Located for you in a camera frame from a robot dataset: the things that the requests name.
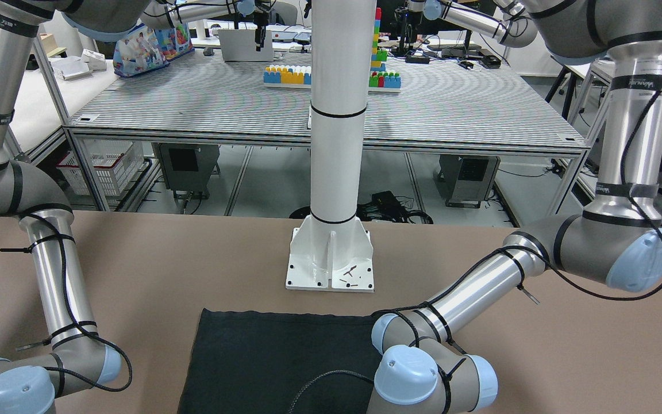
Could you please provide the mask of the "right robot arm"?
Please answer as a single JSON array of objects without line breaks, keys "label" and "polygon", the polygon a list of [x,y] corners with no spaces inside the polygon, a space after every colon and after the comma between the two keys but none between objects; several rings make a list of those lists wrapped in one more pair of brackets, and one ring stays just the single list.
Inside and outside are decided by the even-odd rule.
[{"label": "right robot arm", "polygon": [[5,134],[40,24],[57,11],[92,39],[119,40],[147,1],[0,1],[0,217],[29,236],[52,352],[0,358],[0,413],[53,413],[53,401],[89,388],[111,391],[126,354],[97,332],[71,232],[74,215],[60,186],[31,163],[11,160]]}]

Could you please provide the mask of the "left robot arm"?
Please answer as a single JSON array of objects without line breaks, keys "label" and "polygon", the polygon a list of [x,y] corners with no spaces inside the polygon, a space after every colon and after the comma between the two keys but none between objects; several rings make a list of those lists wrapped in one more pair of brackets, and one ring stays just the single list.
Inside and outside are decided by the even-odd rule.
[{"label": "left robot arm", "polygon": [[453,333],[526,278],[552,269],[636,300],[662,288],[661,215],[653,205],[662,152],[662,1],[523,1],[563,63],[609,55],[605,143],[595,197],[511,233],[449,288],[379,314],[371,341],[382,355],[369,413],[471,412],[498,393],[493,367],[449,346]]}]

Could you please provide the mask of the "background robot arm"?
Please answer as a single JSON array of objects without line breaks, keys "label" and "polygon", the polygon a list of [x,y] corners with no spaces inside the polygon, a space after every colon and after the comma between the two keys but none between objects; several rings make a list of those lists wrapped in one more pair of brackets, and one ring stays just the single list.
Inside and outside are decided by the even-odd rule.
[{"label": "background robot arm", "polygon": [[494,39],[500,45],[523,48],[536,39],[538,29],[525,6],[519,1],[495,1],[503,19],[494,18],[471,7],[452,1],[407,1],[412,12],[428,20],[443,20]]}]

